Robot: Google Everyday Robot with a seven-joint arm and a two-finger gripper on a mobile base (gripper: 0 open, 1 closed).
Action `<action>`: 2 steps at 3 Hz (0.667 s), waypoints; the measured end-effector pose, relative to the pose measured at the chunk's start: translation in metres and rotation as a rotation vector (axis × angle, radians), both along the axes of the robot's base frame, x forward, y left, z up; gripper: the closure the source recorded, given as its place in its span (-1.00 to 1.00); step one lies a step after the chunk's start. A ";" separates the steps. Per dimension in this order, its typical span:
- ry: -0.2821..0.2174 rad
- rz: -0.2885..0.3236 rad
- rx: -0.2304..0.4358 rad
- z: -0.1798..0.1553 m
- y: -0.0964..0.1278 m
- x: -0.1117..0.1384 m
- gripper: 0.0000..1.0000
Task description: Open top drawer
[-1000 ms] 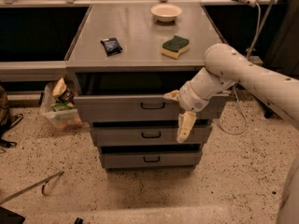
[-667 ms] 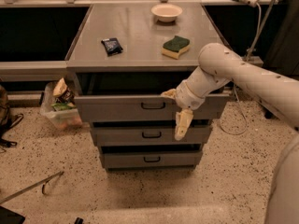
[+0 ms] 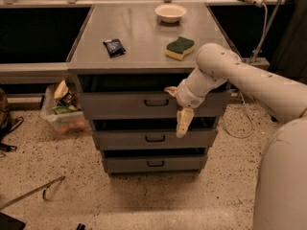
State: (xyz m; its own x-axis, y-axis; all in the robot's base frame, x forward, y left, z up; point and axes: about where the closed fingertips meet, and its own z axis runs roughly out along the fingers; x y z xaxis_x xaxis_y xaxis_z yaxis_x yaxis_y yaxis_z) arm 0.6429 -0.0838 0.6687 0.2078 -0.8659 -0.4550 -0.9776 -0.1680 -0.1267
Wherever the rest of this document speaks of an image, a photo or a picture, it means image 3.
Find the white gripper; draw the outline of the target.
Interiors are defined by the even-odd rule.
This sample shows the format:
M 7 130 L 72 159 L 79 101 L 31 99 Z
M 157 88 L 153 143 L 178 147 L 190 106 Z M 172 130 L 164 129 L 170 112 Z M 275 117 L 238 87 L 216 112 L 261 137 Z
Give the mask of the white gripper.
M 194 94 L 186 84 L 186 80 L 176 86 L 167 86 L 164 91 L 177 99 L 177 103 L 186 108 L 177 112 L 177 138 L 182 138 L 188 131 L 188 128 L 194 118 L 194 110 L 204 101 L 204 97 Z

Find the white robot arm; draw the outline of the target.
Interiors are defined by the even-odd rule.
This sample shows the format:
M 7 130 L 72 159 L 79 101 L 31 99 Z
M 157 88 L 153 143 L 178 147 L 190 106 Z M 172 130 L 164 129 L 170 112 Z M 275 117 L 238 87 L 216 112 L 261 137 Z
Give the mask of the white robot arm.
M 246 64 L 215 43 L 199 49 L 196 63 L 178 86 L 165 89 L 182 107 L 177 137 L 209 91 L 231 82 L 282 124 L 261 158 L 252 230 L 307 230 L 307 85 Z

